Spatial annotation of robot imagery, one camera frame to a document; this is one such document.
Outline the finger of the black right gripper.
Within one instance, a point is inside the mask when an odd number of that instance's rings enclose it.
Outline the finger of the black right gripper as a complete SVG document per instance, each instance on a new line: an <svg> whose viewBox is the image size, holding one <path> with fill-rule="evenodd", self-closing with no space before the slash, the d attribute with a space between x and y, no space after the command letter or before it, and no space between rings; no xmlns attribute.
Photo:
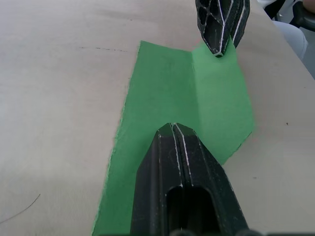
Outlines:
<svg viewBox="0 0 315 236"><path fill-rule="evenodd" d="M250 14L250 0L237 0L238 7L234 10L235 19L230 33L235 48L239 45Z"/></svg>
<svg viewBox="0 0 315 236"><path fill-rule="evenodd" d="M201 37L215 57L222 57L231 29L232 0L197 0L197 25Z"/></svg>

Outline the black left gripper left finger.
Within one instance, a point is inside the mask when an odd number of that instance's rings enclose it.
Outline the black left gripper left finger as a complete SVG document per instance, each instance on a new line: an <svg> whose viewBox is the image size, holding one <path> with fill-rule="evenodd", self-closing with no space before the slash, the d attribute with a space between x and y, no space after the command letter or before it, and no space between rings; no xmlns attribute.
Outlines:
<svg viewBox="0 0 315 236"><path fill-rule="evenodd" d="M159 128L136 174L130 234L167 236L168 194L182 188L178 145L170 123Z"/></svg>

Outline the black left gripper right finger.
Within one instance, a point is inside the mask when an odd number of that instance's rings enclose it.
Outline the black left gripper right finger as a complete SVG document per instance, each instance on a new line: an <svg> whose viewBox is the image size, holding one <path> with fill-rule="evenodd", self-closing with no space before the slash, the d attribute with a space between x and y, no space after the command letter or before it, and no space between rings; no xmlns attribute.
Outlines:
<svg viewBox="0 0 315 236"><path fill-rule="evenodd" d="M191 128L174 124L185 178L183 228L195 236L245 236L249 227L225 170Z"/></svg>

